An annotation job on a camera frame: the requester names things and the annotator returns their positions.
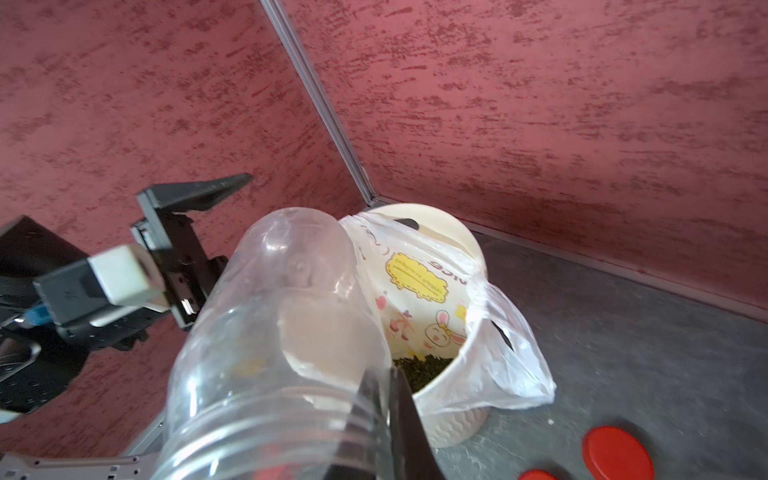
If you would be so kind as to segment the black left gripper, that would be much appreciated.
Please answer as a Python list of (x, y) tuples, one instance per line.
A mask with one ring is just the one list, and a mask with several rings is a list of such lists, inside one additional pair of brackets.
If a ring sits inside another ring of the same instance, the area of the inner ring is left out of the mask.
[(152, 185), (137, 195), (144, 218), (132, 226), (135, 240), (152, 256), (165, 282), (170, 311), (191, 329), (223, 273), (228, 258), (207, 256), (183, 213), (209, 211), (253, 180), (248, 173), (224, 178)]

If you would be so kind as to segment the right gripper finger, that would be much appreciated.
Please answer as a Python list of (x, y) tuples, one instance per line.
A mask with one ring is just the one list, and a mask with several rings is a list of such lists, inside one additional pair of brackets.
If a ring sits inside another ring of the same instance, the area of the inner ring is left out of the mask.
[(388, 374), (385, 432), (389, 438), (390, 459), (374, 472), (359, 471), (360, 479), (382, 479), (389, 467), (395, 479), (444, 479), (413, 399), (405, 373), (390, 368)]

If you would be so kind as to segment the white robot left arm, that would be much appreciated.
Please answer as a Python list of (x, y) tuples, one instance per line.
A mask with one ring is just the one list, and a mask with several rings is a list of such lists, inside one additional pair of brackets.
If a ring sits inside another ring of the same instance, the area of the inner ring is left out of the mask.
[(147, 479), (164, 430), (148, 419), (171, 350), (144, 351), (135, 372), (96, 374), (92, 358), (189, 331), (227, 260), (209, 257), (192, 214), (243, 189), (247, 173), (150, 186), (132, 239), (89, 254), (22, 216), (1, 229), (1, 443), (5, 479)]

